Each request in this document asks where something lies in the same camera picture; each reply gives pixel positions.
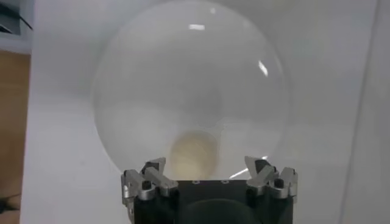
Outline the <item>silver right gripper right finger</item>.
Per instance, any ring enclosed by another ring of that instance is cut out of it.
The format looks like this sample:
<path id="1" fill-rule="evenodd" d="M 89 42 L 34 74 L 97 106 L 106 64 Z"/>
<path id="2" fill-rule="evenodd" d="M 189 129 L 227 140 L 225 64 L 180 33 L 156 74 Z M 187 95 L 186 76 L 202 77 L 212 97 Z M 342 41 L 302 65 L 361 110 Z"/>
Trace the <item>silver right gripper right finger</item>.
<path id="1" fill-rule="evenodd" d="M 251 156 L 245 156 L 244 162 L 250 174 L 247 187 L 256 196 L 267 193 L 275 199 L 297 198 L 298 173 L 295 169 L 285 167 L 279 172 L 266 159 Z"/>

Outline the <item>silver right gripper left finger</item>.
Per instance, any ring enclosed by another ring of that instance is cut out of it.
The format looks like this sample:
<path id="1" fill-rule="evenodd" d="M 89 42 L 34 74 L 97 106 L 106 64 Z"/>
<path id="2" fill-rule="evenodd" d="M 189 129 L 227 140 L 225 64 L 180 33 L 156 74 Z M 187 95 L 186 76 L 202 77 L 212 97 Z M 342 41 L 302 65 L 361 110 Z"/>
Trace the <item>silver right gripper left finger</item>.
<path id="1" fill-rule="evenodd" d="M 133 203 L 136 198 L 152 200 L 157 191 L 164 197 L 170 197 L 179 183 L 163 174 L 165 164 L 166 158 L 160 157 L 147 161 L 139 172 L 125 170 L 121 175 L 122 203 Z"/>

